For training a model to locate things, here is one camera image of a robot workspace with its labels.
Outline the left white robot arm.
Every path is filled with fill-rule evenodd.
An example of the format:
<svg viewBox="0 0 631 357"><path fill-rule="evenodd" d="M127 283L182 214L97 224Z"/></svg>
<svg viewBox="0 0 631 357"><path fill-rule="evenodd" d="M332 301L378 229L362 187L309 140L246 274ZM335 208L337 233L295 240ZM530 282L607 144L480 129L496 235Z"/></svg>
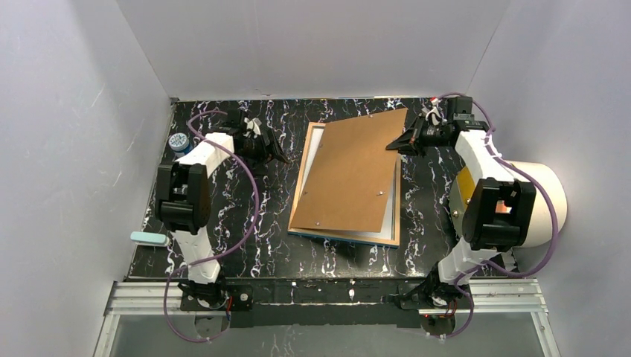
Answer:
<svg viewBox="0 0 631 357"><path fill-rule="evenodd" d="M228 158L243 167L250 180L257 168L270 161L288 162L274 131L244 109L225 112L225 119L207 135L194 130L199 143L178 132L167 142L177 158L159 166L154 214L172 235L184 259L187 279L178 284L185 297L210 309L229 311L234 299L246 293L231 292L221 272L219 256L208 238L211 215L211 174Z"/></svg>

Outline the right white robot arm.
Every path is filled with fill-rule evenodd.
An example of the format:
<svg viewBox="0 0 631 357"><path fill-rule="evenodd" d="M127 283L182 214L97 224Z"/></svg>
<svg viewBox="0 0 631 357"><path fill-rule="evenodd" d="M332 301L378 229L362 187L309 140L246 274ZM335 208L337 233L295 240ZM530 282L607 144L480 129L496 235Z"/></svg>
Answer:
<svg viewBox="0 0 631 357"><path fill-rule="evenodd" d="M430 147L451 147L465 163L449 197L458 242L419 285L399 288L393 300L401 309L450 307L464 296L478 270L525 243L536 187L497 162L490 153L489 133L490 125L475 119L471 97L448 94L430 99L411 126L386 146L419 156Z"/></svg>

